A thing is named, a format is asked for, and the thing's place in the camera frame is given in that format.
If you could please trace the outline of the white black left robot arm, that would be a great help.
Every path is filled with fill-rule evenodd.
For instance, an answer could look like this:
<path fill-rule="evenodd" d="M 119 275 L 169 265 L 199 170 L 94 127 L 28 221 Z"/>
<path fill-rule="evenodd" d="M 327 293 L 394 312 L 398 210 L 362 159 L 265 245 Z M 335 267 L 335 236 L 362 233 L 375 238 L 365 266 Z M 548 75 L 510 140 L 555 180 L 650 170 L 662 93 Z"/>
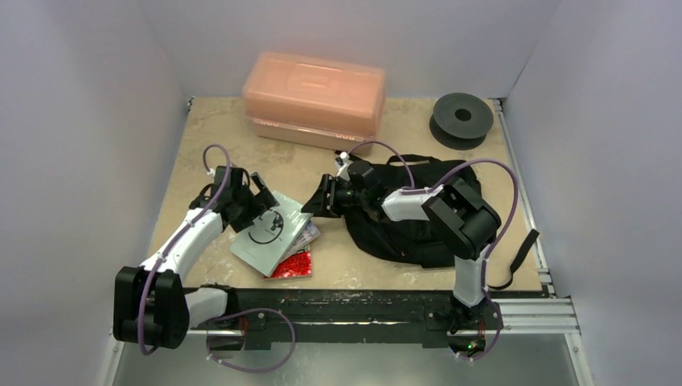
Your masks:
<path fill-rule="evenodd" d="M 209 320 L 221 329 L 239 321 L 240 307 L 228 300 L 227 287 L 186 289 L 183 280 L 227 228 L 241 232 L 279 203 L 257 173 L 220 166 L 209 174 L 212 182 L 190 202 L 172 236 L 139 266 L 125 266 L 115 277 L 113 337 L 138 344 L 144 355 L 175 349 L 192 327 Z"/>

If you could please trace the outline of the dark grey filament spool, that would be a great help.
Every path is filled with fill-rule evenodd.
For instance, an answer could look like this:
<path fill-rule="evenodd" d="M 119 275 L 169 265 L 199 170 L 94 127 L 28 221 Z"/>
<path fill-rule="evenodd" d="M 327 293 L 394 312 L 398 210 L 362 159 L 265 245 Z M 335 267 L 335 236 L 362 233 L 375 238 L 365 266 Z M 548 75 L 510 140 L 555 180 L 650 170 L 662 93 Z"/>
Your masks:
<path fill-rule="evenodd" d="M 493 124 L 493 112 L 485 101 L 471 94 L 453 92 L 435 102 L 429 130 L 449 149 L 472 150 L 484 142 Z"/>

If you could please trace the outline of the aluminium table edge rail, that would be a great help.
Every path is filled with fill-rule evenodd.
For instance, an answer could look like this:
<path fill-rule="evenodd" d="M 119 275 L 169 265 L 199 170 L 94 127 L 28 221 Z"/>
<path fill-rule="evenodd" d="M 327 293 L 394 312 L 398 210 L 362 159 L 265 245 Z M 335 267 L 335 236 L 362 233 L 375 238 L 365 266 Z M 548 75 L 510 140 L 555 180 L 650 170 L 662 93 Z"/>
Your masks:
<path fill-rule="evenodd" d="M 497 115 L 497 118 L 500 123 L 501 131 L 503 134 L 503 139 L 505 142 L 505 146 L 507 148 L 507 156 L 509 157 L 509 161 L 511 163 L 511 167 L 516 173 L 516 177 L 518 179 L 518 184 L 519 184 L 519 189 L 520 189 L 520 204 L 523 208 L 523 213 L 524 213 L 524 222 L 527 225 L 528 229 L 536 229 L 538 230 L 538 227 L 536 225 L 536 221 L 532 212 L 532 206 L 528 201 L 528 195 L 525 189 L 524 185 L 524 180 L 523 176 L 521 174 L 521 170 L 519 167 L 519 164 L 517 162 L 517 157 L 515 153 L 514 146 L 512 144 L 512 138 L 509 133 L 509 129 L 507 126 L 507 121 L 504 115 L 503 111 L 503 100 L 499 98 L 494 98 L 491 99 L 491 103 L 493 105 L 493 109 L 495 110 L 495 114 Z M 556 295 L 556 290 L 553 285 L 553 280 L 551 277 L 550 270 L 547 265 L 547 261 L 545 259 L 544 255 L 544 250 L 542 248 L 542 243 L 541 239 L 538 237 L 536 242 L 533 245 L 533 251 L 535 253 L 534 261 L 536 264 L 536 271 L 539 274 L 540 278 L 540 283 L 543 286 L 545 290 L 547 290 L 549 297 L 555 298 Z"/>

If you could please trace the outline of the aluminium front frame rail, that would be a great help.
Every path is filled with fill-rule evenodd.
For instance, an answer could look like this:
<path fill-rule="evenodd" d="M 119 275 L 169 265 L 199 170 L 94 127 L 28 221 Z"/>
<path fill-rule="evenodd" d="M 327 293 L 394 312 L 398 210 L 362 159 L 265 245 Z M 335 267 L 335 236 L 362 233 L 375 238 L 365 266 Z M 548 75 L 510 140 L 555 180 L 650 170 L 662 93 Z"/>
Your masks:
<path fill-rule="evenodd" d="M 258 311 L 233 320 L 204 322 L 181 333 L 245 338 L 263 346 L 295 339 L 304 343 L 419 343 L 496 333 L 568 334 L 577 331 L 566 299 L 499 299 L 479 316 L 454 316 L 445 298 L 350 298 L 281 301 L 276 314 Z"/>

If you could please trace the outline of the translucent orange plastic storage box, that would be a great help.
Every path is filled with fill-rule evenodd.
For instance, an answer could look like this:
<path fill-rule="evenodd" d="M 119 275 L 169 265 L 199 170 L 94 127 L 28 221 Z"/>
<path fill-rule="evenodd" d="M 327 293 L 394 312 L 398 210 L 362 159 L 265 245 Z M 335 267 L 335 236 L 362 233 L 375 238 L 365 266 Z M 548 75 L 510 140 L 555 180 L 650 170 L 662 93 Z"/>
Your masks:
<path fill-rule="evenodd" d="M 386 100 L 383 69 L 263 52 L 242 88 L 255 133 L 331 150 L 376 138 Z"/>

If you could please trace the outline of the silver foil booklet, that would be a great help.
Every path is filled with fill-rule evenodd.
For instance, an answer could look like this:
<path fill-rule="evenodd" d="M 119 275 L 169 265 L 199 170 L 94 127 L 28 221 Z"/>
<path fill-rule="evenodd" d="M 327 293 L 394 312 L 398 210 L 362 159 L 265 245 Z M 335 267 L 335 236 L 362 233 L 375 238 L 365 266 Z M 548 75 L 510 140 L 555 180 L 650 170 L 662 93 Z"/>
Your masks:
<path fill-rule="evenodd" d="M 249 228 L 239 232 L 230 252 L 259 273 L 269 277 L 311 219 L 301 213 L 302 205 L 279 191 L 273 191 L 277 206 L 277 229 Z"/>

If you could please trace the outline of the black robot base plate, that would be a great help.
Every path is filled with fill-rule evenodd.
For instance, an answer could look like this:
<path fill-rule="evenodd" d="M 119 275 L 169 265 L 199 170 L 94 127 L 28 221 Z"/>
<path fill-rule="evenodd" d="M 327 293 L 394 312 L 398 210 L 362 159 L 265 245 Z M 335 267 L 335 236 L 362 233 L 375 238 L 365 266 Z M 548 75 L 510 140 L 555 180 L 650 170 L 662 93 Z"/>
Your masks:
<path fill-rule="evenodd" d="M 227 314 L 195 331 L 222 339 L 244 337 L 247 350 L 272 343 L 407 343 L 424 348 L 481 351 L 500 328 L 491 301 L 472 309 L 449 290 L 230 289 Z"/>

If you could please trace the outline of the black fabric student bag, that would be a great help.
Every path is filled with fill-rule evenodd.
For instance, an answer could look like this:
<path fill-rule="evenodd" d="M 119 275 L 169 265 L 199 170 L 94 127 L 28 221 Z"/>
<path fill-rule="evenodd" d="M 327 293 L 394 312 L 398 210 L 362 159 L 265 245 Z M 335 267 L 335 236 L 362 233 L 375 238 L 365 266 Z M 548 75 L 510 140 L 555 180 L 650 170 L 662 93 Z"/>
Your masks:
<path fill-rule="evenodd" d="M 483 199 L 473 162 L 419 158 L 418 177 L 425 184 L 412 190 L 388 187 L 404 175 L 391 164 L 375 165 L 354 158 L 377 183 L 364 193 L 363 208 L 343 216 L 355 244 L 383 260 L 421 265 L 425 269 L 453 266 L 461 273 L 487 260 L 506 232 L 497 212 Z"/>

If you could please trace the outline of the red patterned notebook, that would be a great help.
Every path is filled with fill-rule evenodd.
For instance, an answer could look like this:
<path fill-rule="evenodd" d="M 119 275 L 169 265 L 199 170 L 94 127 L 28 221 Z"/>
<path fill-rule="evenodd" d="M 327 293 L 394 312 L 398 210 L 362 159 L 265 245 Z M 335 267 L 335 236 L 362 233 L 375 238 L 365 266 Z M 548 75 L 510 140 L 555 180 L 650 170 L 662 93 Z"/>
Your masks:
<path fill-rule="evenodd" d="M 306 246 L 279 263 L 268 279 L 310 277 L 312 271 L 310 247 Z"/>

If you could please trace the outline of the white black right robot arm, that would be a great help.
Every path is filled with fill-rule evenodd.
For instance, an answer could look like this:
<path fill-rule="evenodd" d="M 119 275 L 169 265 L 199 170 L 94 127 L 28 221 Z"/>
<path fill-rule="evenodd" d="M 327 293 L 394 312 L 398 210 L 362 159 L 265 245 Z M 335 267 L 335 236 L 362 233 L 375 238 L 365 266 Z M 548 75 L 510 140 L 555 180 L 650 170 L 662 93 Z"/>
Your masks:
<path fill-rule="evenodd" d="M 482 253 L 502 221 L 461 160 L 417 158 L 413 171 L 352 159 L 325 174 L 301 211 L 342 218 L 355 245 L 385 261 L 456 270 L 453 320 L 473 326 L 483 316 Z"/>

